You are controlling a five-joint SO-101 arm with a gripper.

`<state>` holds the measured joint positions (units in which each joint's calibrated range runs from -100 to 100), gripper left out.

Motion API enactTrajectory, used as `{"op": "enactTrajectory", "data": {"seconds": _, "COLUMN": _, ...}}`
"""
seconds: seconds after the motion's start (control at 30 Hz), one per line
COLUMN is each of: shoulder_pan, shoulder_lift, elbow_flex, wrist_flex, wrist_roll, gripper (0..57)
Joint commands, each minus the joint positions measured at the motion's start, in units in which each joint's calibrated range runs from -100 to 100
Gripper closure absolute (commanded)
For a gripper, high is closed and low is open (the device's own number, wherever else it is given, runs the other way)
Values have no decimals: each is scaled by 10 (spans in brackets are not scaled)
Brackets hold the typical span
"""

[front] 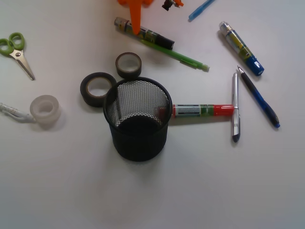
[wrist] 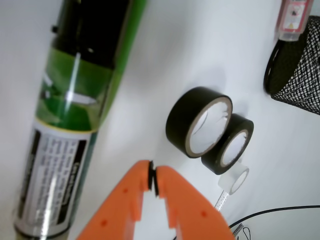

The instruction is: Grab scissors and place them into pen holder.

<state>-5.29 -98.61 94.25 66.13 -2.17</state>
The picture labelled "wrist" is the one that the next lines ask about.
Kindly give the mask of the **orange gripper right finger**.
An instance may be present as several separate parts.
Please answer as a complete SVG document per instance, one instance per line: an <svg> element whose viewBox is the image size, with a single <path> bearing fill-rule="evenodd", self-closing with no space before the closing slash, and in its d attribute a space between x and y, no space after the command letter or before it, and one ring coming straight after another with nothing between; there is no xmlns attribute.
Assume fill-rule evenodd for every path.
<svg viewBox="0 0 320 240"><path fill-rule="evenodd" d="M157 194L164 199L168 227L178 240L234 240L222 214L169 166L155 170Z"/></svg>

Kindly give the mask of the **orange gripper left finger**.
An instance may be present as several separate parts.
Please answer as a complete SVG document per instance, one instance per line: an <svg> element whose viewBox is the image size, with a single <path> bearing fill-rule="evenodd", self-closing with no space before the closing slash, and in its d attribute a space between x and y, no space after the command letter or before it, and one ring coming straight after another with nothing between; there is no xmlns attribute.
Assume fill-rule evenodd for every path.
<svg viewBox="0 0 320 240"><path fill-rule="evenodd" d="M78 240L132 240L141 220L144 193L152 189L153 162L135 163L95 212Z"/></svg>

